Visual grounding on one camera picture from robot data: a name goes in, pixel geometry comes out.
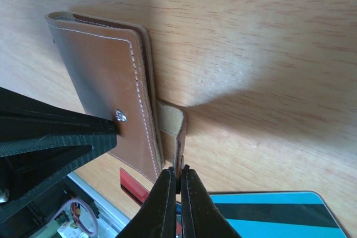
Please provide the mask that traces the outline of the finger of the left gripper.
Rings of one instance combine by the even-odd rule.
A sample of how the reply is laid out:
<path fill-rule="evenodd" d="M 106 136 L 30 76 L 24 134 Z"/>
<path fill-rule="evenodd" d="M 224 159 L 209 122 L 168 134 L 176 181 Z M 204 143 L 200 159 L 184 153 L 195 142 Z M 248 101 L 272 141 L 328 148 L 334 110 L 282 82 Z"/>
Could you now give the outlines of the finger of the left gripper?
<path fill-rule="evenodd" d="M 111 120 L 60 109 L 1 88 L 1 154 L 77 146 L 104 153 L 116 145 Z"/>
<path fill-rule="evenodd" d="M 90 145 L 55 147 L 1 156 L 1 222 L 56 184 L 79 164 Z"/>

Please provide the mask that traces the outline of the brown leather card holder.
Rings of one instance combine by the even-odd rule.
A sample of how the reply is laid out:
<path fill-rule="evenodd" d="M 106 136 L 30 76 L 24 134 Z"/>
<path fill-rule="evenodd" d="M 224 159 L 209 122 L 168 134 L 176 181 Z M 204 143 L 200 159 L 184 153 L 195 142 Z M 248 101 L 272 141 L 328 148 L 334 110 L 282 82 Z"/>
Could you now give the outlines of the brown leather card holder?
<path fill-rule="evenodd" d="M 186 116 L 156 96 L 148 31 L 72 12 L 45 19 L 85 112 L 115 122 L 110 154 L 151 182 L 166 161 L 180 176 Z"/>

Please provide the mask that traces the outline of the teal card bottom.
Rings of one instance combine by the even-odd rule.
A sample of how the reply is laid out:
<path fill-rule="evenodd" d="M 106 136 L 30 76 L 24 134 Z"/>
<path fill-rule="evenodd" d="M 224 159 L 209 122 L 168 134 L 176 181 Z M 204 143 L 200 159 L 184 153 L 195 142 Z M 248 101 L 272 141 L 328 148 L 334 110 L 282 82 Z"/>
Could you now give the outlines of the teal card bottom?
<path fill-rule="evenodd" d="M 348 237 L 313 191 L 211 193 L 219 212 L 241 237 Z"/>

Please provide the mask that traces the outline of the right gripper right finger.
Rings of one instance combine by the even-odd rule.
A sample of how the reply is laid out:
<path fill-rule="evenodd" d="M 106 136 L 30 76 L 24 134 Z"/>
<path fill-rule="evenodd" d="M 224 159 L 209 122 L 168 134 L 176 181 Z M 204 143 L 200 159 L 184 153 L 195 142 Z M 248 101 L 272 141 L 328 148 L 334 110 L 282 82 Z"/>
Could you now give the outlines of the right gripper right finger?
<path fill-rule="evenodd" d="M 181 173 L 181 218 L 183 237 L 240 237 L 188 165 Z"/>

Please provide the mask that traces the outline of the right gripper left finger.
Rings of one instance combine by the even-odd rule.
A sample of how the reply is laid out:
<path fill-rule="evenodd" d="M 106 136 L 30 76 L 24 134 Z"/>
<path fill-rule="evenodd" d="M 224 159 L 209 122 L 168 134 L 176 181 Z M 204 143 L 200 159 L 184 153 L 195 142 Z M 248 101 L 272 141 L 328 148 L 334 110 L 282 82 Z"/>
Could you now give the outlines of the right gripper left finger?
<path fill-rule="evenodd" d="M 163 169 L 137 214 L 118 237 L 176 237 L 176 176 Z"/>

